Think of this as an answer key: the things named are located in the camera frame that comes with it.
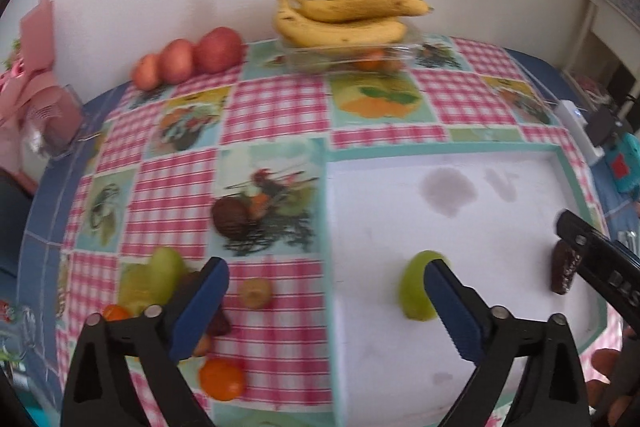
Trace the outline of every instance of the human hand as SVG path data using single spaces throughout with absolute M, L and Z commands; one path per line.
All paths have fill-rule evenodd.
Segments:
M 630 328 L 627 328 L 625 336 L 629 337 L 633 333 L 634 332 Z M 615 349 L 599 349 L 593 353 L 593 356 L 591 357 L 591 365 L 593 365 L 593 368 L 598 373 L 609 378 L 610 375 L 613 374 L 613 368 L 616 366 L 619 355 L 620 352 Z M 608 383 L 604 383 L 600 380 L 591 380 L 587 382 L 587 396 L 591 407 L 596 407 L 598 405 L 600 398 L 608 385 Z M 625 412 L 632 400 L 633 398 L 631 396 L 620 396 L 613 404 L 611 404 L 607 414 L 607 421 L 609 422 L 609 425 L 614 426 L 617 423 L 622 416 L 622 413 Z

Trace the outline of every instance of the checkered tablecloth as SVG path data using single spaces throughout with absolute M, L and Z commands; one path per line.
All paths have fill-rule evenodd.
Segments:
M 511 57 L 498 46 L 465 39 L 442 38 L 442 46 L 450 46 L 450 57 L 461 57 L 457 63 L 417 66 L 405 76 L 422 97 L 424 121 L 338 124 L 339 108 L 327 78 L 261 69 L 252 63 L 252 46 L 244 65 L 222 74 L 196 76 L 148 99 L 140 98 L 129 86 L 106 118 L 95 169 L 82 177 L 66 226 L 66 309 L 56 331 L 62 384 L 83 321 L 116 301 L 124 264 L 146 260 L 156 245 L 175 246 L 192 266 L 201 266 L 211 255 L 207 245 L 212 233 L 213 187 L 222 151 L 235 144 L 305 135 L 324 140 L 328 148 L 344 149 L 446 142 L 460 132 L 490 129 L 497 136 L 496 130 L 506 130 L 517 140 L 562 147 L 593 216 L 604 229 L 590 170 L 569 133 L 553 121 L 551 125 L 522 121 L 485 81 L 490 76 L 525 84 Z M 172 154 L 150 154 L 154 131 L 171 103 L 224 87 L 230 90 L 213 142 Z M 87 201 L 107 176 L 119 176 L 127 187 L 120 195 L 126 200 L 126 212 L 113 244 L 105 243 L 94 251 L 83 248 L 86 244 L 79 237 Z M 246 392 L 234 404 L 299 412 L 331 410 L 322 259 L 321 252 L 229 259 L 231 284 L 225 310 L 233 331 L 216 339 L 214 351 L 238 360 L 246 372 Z M 272 309 L 256 313 L 240 304 L 237 284 L 249 277 L 274 281 Z M 619 342 L 618 317 L 610 310 L 606 332 L 582 356 L 587 378 L 594 376 L 588 362 L 593 350 L 617 347 Z M 134 372 L 133 379 L 152 425 L 164 425 L 143 375 Z M 216 403 L 198 389 L 195 392 L 205 409 L 215 415 Z

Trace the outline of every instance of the banana bunch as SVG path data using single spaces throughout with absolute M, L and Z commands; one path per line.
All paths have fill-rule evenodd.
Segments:
M 302 48 L 391 44 L 407 30 L 399 16 L 430 11 L 422 0 L 278 0 L 273 25 Z

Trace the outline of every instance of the table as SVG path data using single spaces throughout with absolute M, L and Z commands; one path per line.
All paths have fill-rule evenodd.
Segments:
M 590 170 L 572 138 L 503 49 L 426 36 L 415 68 L 395 80 L 404 106 L 388 96 L 382 113 L 368 95 L 353 105 L 353 78 L 287 74 L 278 55 L 273 41 L 256 42 L 248 46 L 244 64 L 225 73 L 196 76 L 148 95 L 128 84 L 105 93 L 86 108 L 87 132 L 102 131 L 98 147 L 78 143 L 47 168 L 24 238 L 18 301 L 38 315 L 38 344 L 27 363 L 57 407 L 82 322 L 115 302 L 124 267 L 144 262 L 154 245 L 175 246 L 193 267 L 220 248 L 238 253 L 238 245 L 223 245 L 212 231 L 210 205 L 228 192 L 228 180 L 255 181 L 257 166 L 273 156 L 274 144 L 278 158 L 286 156 L 279 144 L 292 136 L 302 138 L 290 149 L 307 147 L 308 158 L 316 148 L 450 140 L 558 144 L 575 169 L 594 222 L 606 229 Z M 240 174 L 238 158 L 253 158 L 252 169 Z M 285 169 L 282 175 L 306 183 L 318 177 L 319 163 L 310 159 L 299 172 Z M 306 177 L 300 179 L 301 172 Z M 87 203 L 114 183 L 123 199 L 122 215 L 108 233 L 90 233 Z M 271 237 L 264 239 L 271 241 L 267 255 L 229 257 L 232 282 L 225 309 L 235 333 L 217 339 L 215 351 L 248 361 L 250 384 L 241 404 L 330 425 L 322 257 L 304 232 L 312 217 L 305 219 L 296 222 L 298 235 L 287 229 L 290 245 L 283 246 L 282 236 Z M 260 276 L 278 282 L 279 308 L 257 317 L 239 304 L 237 282 Z M 619 340 L 617 317 L 610 314 L 593 347 L 615 347 Z M 588 356 L 583 354 L 583 362 Z M 193 367 L 183 372 L 195 387 Z M 588 364 L 585 372 L 592 377 Z M 133 380 L 152 425 L 162 425 L 135 367 Z M 196 397 L 209 412 L 215 409 L 217 421 L 238 417 L 238 407 L 214 404 L 199 391 Z

